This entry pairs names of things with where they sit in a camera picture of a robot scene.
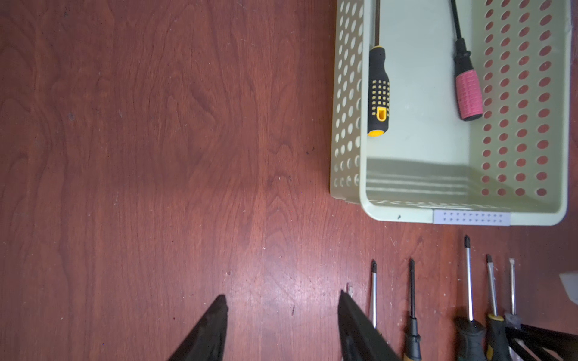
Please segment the small black yellow screwdriver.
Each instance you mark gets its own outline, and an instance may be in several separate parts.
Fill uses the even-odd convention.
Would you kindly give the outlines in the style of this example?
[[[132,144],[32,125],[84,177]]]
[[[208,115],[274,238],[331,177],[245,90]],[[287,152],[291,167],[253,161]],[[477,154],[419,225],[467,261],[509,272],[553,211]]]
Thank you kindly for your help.
[[[507,340],[505,319],[499,315],[498,299],[495,285],[495,270],[492,256],[486,255],[489,276],[491,311],[487,314],[486,358],[490,361],[512,361],[510,346]]]

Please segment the pink handle screwdriver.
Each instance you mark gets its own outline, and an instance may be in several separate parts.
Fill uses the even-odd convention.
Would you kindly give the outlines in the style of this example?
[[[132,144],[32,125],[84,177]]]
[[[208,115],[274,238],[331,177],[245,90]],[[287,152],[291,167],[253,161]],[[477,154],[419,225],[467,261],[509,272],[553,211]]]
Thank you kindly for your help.
[[[483,116],[483,95],[480,81],[471,62],[471,52],[467,49],[461,34],[456,0],[451,0],[453,24],[455,27],[455,92],[458,112],[463,121],[480,119]]]

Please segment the light green perforated bin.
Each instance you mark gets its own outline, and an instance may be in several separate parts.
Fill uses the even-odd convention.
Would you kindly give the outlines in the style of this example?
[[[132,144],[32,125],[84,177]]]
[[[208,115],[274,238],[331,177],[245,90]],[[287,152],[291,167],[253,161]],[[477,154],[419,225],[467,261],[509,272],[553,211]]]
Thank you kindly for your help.
[[[339,1],[330,192],[378,221],[553,226],[567,213],[571,1],[456,1],[483,95],[463,121],[450,1],[380,1],[388,131],[367,133],[375,1]]]

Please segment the clear handle screwdriver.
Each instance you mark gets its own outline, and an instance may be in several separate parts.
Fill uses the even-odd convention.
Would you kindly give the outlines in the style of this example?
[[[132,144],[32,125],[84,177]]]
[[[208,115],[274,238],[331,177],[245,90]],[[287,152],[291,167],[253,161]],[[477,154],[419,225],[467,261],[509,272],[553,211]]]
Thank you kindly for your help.
[[[516,299],[516,261],[514,258],[509,259],[510,262],[510,312],[505,313],[507,326],[517,330],[521,329],[522,321],[517,314],[517,299]]]

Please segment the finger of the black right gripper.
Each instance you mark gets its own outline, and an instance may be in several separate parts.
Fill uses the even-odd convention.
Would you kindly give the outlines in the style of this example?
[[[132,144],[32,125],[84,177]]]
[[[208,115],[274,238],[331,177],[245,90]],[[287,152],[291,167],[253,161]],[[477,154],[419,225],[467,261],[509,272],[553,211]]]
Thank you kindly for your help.
[[[506,336],[521,360],[577,360],[577,335],[522,324],[508,326]]]

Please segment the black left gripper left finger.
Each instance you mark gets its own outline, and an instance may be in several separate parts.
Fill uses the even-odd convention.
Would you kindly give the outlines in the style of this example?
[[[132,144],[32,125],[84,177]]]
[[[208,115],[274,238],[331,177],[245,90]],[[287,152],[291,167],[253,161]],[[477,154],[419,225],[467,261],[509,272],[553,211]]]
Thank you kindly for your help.
[[[226,296],[217,296],[169,360],[222,361],[228,310]]]

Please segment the black yellow dotted screwdriver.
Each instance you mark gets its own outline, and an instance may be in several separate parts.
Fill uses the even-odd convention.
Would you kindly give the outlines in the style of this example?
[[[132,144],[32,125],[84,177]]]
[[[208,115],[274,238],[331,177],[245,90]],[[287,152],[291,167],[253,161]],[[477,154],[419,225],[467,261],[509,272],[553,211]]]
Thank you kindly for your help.
[[[390,81],[385,71],[386,53],[380,45],[380,1],[375,1],[374,46],[369,58],[369,108],[367,133],[376,138],[389,128]]]

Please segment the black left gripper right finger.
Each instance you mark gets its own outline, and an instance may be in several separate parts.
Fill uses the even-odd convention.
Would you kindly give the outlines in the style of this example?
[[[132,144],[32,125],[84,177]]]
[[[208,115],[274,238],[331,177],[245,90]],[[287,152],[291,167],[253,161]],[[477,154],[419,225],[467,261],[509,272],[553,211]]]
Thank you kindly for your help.
[[[357,303],[343,290],[338,303],[338,325],[344,361],[400,359]]]

